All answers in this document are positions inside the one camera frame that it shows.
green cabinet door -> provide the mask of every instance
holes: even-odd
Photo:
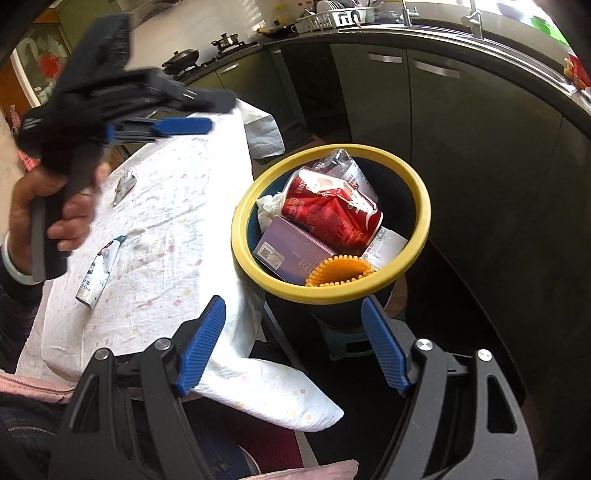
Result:
[[[507,248],[548,170],[561,115],[473,66],[408,50],[412,164],[430,238],[473,287]]]
[[[223,88],[222,82],[220,82],[220,79],[215,72],[208,73],[195,80],[193,83],[189,83],[187,86],[194,88]]]
[[[269,57],[261,50],[216,70],[224,88],[240,100],[270,113],[280,127],[294,122],[290,104]]]
[[[410,87],[405,50],[332,44],[353,142],[410,162]]]
[[[119,13],[116,0],[64,0],[56,7],[57,18],[72,48],[98,17]]]
[[[566,362],[591,355],[590,179],[591,141],[563,120],[552,166],[527,220],[476,286],[526,380],[558,364],[564,373],[571,368]],[[568,383],[553,386],[560,390]],[[591,390],[584,393],[588,405]],[[555,394],[558,404],[561,395]]]

clamp handle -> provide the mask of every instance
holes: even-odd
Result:
[[[66,273],[69,253],[57,249],[59,241],[49,238],[47,229],[61,219],[64,203],[92,184],[95,168],[104,153],[105,148],[94,143],[75,148],[45,149],[43,152],[43,164],[57,173],[68,175],[68,183],[59,192],[49,197],[35,197],[31,203],[34,281],[51,280]]]
[[[406,323],[389,318],[374,295],[361,304],[361,322],[386,382],[399,395],[407,395],[418,381],[418,366],[411,357],[414,334]]]
[[[180,354],[176,381],[176,390],[180,396],[187,395],[201,381],[225,323],[226,302],[214,295],[198,319],[184,322],[178,327],[173,342]]]

white tissue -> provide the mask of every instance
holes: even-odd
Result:
[[[275,195],[265,195],[256,201],[256,204],[259,207],[257,215],[259,226],[261,227],[261,233],[265,233],[265,230],[267,230],[276,216],[281,216],[281,208],[283,207],[284,198],[285,194],[279,192]]]

cabinet handle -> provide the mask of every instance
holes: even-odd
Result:
[[[383,61],[386,63],[402,63],[402,57],[393,57],[390,55],[378,55],[377,53],[368,53],[370,60]]]
[[[229,67],[223,69],[220,73],[226,73],[229,72],[230,70],[235,69],[236,67],[238,67],[240,64],[239,63],[235,63],[234,65],[230,65]]]
[[[431,65],[430,63],[423,63],[422,61],[416,60],[414,62],[414,65],[419,70],[434,73],[435,75],[440,75],[442,77],[449,77],[453,79],[460,78],[460,72],[458,72],[457,70],[442,69],[441,67],[436,67],[435,65]]]

faucet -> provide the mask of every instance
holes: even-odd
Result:
[[[462,25],[472,29],[472,35],[482,38],[482,14],[476,8],[476,0],[470,0],[470,15],[463,15],[460,20]]]
[[[400,15],[400,20],[404,22],[406,27],[412,27],[413,24],[411,22],[411,18],[418,18],[420,15],[418,14],[417,7],[414,8],[414,12],[411,12],[407,6],[406,2],[402,0],[402,15]]]

